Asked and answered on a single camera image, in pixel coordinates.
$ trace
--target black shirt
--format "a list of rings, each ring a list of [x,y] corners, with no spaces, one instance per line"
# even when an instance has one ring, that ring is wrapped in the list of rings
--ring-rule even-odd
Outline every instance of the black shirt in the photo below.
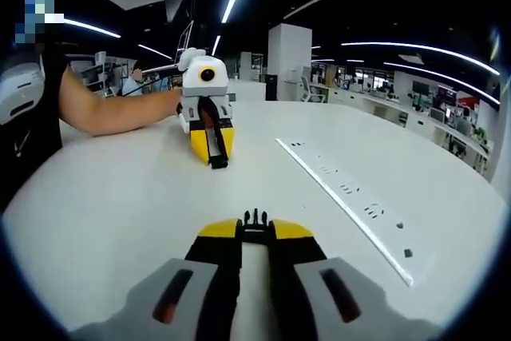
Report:
[[[32,173],[62,147],[58,94],[67,64],[64,55],[46,48],[41,100],[30,111],[0,125],[0,213]]]

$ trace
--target white robot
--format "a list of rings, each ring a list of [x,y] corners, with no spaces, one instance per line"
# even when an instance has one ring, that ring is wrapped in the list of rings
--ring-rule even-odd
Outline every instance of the white robot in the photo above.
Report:
[[[177,107],[181,126],[190,134],[197,156],[213,169],[228,166],[234,128],[227,95],[228,75],[220,59],[189,48],[180,57],[183,96]]]

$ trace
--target power outlet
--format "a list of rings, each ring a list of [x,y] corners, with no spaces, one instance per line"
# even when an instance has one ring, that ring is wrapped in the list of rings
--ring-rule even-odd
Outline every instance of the power outlet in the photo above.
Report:
[[[364,232],[409,287],[426,278],[434,254],[391,206],[314,145],[275,140]]]

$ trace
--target white round table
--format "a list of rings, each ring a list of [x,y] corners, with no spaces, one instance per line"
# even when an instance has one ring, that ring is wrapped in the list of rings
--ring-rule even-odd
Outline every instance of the white round table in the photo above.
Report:
[[[233,108],[236,137],[226,169],[201,163],[170,117],[131,133],[80,137],[29,179],[3,224],[50,313],[70,331],[108,319],[123,308],[130,288],[170,258],[183,258],[203,226],[257,207],[269,219],[312,230],[328,257],[343,258],[381,286],[397,313],[447,326],[484,277],[505,228],[507,208],[493,188],[444,149],[350,107],[238,102]],[[276,137],[314,142],[384,196],[436,255],[426,281],[407,287]],[[267,338],[254,323],[269,312],[256,282],[261,257],[244,248],[232,339]]]

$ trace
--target robot camera eye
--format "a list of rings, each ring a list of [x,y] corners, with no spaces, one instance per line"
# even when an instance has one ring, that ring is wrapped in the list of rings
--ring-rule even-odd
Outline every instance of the robot camera eye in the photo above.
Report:
[[[204,68],[200,71],[200,80],[211,81],[215,77],[215,70],[213,68]]]

